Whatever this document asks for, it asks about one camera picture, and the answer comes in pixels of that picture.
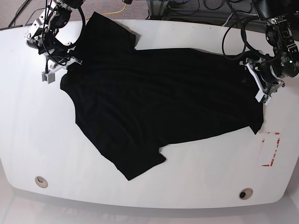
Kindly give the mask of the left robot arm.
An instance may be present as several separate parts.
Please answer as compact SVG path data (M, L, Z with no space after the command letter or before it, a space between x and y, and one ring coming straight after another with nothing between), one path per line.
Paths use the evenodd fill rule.
M266 41L273 48L274 56L263 55L258 50L246 46L258 56L258 60L247 58L241 62L249 69L259 90L256 100L266 103L272 93L284 86L283 78L299 74L299 48L292 36L292 27L297 22L299 2L297 0L253 0L256 19L265 21Z

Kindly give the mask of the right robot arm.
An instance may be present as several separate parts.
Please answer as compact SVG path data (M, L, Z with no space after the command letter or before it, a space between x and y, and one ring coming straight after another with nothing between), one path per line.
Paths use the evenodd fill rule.
M86 20L82 10L84 0L50 0L46 1L45 9L32 23L26 33L26 44L38 50L38 54L45 56L45 71L48 75L54 69L67 69L73 63L82 61L73 55L74 48L83 38ZM73 9L77 9L82 20L82 29L77 40L63 44L57 38L59 30L69 22Z

